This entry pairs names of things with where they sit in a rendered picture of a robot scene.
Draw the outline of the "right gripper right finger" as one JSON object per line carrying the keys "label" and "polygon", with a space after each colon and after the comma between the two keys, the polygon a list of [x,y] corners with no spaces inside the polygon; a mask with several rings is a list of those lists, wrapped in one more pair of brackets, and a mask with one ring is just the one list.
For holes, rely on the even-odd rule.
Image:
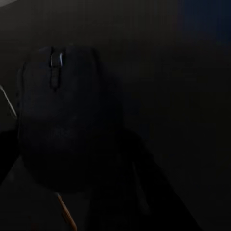
{"label": "right gripper right finger", "polygon": [[[139,136],[121,129],[124,231],[202,231]],[[150,215],[140,212],[134,161]]]}

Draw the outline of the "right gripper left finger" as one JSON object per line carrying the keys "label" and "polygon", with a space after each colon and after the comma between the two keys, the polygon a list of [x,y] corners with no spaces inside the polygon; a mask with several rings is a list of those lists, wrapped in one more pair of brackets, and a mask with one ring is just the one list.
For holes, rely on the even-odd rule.
{"label": "right gripper left finger", "polygon": [[20,155],[17,135],[16,129],[0,133],[0,185]]}

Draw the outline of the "mouse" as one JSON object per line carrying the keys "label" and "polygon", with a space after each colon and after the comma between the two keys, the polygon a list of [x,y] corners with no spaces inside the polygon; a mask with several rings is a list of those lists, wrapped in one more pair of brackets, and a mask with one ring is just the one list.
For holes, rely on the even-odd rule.
{"label": "mouse", "polygon": [[22,161],[44,188],[77,193],[101,181],[121,150],[121,84],[97,49],[67,43],[31,52],[17,75],[15,129]]}

